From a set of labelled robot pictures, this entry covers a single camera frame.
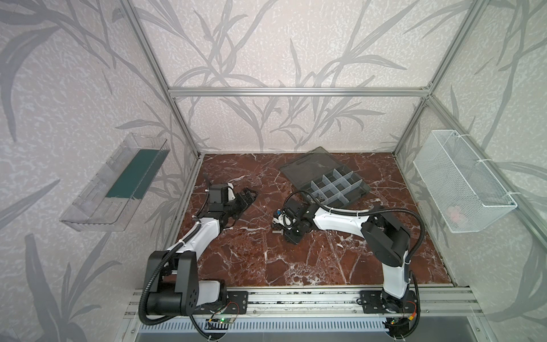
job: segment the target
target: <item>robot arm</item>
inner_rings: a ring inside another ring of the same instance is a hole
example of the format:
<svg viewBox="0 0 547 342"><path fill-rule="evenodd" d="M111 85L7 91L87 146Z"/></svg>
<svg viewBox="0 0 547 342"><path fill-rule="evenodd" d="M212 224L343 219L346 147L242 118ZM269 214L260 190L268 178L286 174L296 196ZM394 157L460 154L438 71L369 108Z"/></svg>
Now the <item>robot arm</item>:
<svg viewBox="0 0 547 342"><path fill-rule="evenodd" d="M257 197L248 188L234 194L232 184L211 186L208 210L196 217L192 229L165 251L155 251L148 258L143 295L139 303L139 318L147 325L159 324L174 316L190 316L196 307L205 305L215 310L226 306L226 287L223 281L199 281L197 260L209 243L223 229L228 219L237 220ZM175 273L176 281L164 281ZM147 315L165 315L151 320Z"/></svg>
<svg viewBox="0 0 547 342"><path fill-rule="evenodd" d="M373 211L381 209L383 207L375 207ZM364 238L382 263L382 303L387 311L398 312L409 291L409 265L406 259L410 232L390 212L359 216L357 211L335 211L344 215L327 211L317 204L303 206L289 199L283 209L274 215L273 228L280 230L285 239L293 244L300 242L312 229L338 230Z"/></svg>

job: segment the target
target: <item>leaf pattern wallpaper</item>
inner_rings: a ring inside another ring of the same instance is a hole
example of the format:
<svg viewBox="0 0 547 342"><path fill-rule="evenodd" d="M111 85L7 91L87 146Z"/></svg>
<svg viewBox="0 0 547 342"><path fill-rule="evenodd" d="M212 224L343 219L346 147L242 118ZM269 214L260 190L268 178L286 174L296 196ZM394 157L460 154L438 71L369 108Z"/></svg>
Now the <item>leaf pattern wallpaper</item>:
<svg viewBox="0 0 547 342"><path fill-rule="evenodd" d="M427 85L471 1L134 3L171 87L365 87ZM392 150L418 99L177 102L204 151L369 152Z"/></svg>
<svg viewBox="0 0 547 342"><path fill-rule="evenodd" d="M196 159L117 2L2 1L0 24L0 340L113 340ZM129 132L171 152L126 230L59 222Z"/></svg>
<svg viewBox="0 0 547 342"><path fill-rule="evenodd" d="M547 1L490 1L435 95L467 133L547 217L545 126ZM431 130L424 112L398 155L437 248L459 285L469 285L499 341L547 334L547 253L515 213L478 233L446 227L412 161Z"/></svg>

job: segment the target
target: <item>white wire mesh basket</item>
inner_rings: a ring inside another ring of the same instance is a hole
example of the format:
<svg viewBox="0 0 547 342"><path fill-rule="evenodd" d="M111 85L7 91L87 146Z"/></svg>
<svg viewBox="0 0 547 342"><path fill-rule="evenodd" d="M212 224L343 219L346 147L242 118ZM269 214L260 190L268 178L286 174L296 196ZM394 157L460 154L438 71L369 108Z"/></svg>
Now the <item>white wire mesh basket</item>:
<svg viewBox="0 0 547 342"><path fill-rule="evenodd" d="M457 131L432 131L414 165L453 233L483 230L517 207Z"/></svg>

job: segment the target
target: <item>black mounting plate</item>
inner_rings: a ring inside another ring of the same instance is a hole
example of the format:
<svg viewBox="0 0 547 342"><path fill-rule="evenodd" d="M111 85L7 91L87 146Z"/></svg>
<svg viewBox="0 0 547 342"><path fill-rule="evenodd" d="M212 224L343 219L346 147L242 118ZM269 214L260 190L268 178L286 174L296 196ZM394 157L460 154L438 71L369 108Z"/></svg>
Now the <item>black mounting plate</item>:
<svg viewBox="0 0 547 342"><path fill-rule="evenodd" d="M361 305L363 307L363 313L365 314L392 314L393 312L389 312L386 309L382 307L382 301L380 299L380 295L382 294L382 291L369 291L369 290L363 290L359 292L359 299L357 300L357 304ZM416 304L416 294L414 291L409 291L408 295L406 296L406 300L413 302ZM407 314L411 314L414 312L414 305L405 302L404 306L404 312ZM403 310L400 309L399 312L396 312L397 314L402 314Z"/></svg>
<svg viewBox="0 0 547 342"><path fill-rule="evenodd" d="M244 315L247 313L247 302L249 301L249 293L247 291L228 291L228 302L237 303L237 305L230 303L223 314L237 314L237 308L239 307L239 314Z"/></svg>

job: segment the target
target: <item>red marble surface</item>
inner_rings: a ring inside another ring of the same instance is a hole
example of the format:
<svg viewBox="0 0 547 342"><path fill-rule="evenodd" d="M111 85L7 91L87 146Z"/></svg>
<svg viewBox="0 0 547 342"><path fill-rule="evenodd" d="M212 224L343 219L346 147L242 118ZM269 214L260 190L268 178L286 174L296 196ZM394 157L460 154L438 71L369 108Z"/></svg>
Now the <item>red marble surface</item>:
<svg viewBox="0 0 547 342"><path fill-rule="evenodd" d="M205 156L184 217L179 238L187 233L205 200L205 172L213 184L232 182L235 191L257 190L256 202L233 228L225 229L204 251L199 262L201 279L224 279L228 286L277 285L380 285L381 263L359 236L338 231L313 231L298 245L273 233L273 212L295 188L279 167L298 154L208 154ZM404 207L414 204L390 153L340 153L335 156L359 174L372 188L350 209L368 209L374 204ZM419 227L414 218L395 215L410 229L411 246ZM446 269L429 235L410 265L419 283L450 283Z"/></svg>

